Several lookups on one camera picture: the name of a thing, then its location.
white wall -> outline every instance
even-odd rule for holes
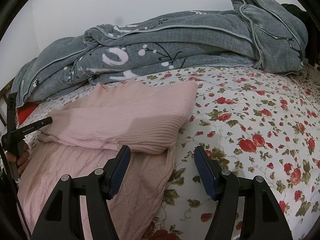
[[[297,0],[277,1],[302,8]],[[230,0],[30,0],[0,42],[0,88],[54,40],[81,35],[95,25],[130,24],[174,11],[228,9]]]

human hand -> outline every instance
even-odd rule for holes
[[[22,149],[24,150],[24,153],[20,156],[18,161],[17,161],[17,158],[13,154],[11,154],[9,152],[7,152],[5,154],[5,156],[7,157],[8,162],[11,162],[11,163],[17,162],[17,165],[19,166],[18,174],[20,174],[20,175],[23,173],[23,171],[25,170],[25,168],[27,167],[27,165],[30,162],[30,160],[28,159],[29,156],[30,156],[30,153],[28,152],[28,150],[29,150],[28,144],[24,143]]]

gray blanket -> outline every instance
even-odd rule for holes
[[[275,0],[231,0],[231,11],[184,11],[132,25],[98,25],[57,40],[25,64],[17,107],[95,85],[195,65],[298,71],[308,34]]]

floral bed sheet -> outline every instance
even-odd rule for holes
[[[262,176],[279,201],[293,239],[302,239],[320,215],[319,78],[310,65],[302,76],[200,66],[139,77],[150,86],[185,80],[198,83],[196,103],[179,131],[176,168],[158,214],[142,239],[205,238],[216,203],[206,195],[193,160],[198,145],[237,176]],[[23,125],[92,90],[85,85],[40,104]],[[31,148],[37,143],[37,135],[26,138]],[[244,199],[239,198],[232,239],[240,235],[243,206]]]

folded blanket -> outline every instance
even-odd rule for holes
[[[234,10],[184,11],[141,23],[98,25],[57,40],[18,72],[17,107],[91,84],[195,65],[302,70],[305,25],[275,0],[231,0]]]
[[[161,204],[178,130],[196,90],[193,81],[158,87],[130,81],[111,89],[99,84],[90,96],[52,111],[53,123],[42,129],[20,180],[18,197],[30,230],[63,174],[86,176],[128,145],[131,161],[108,206],[119,238],[139,239]],[[81,213],[85,239],[92,239],[84,198]]]

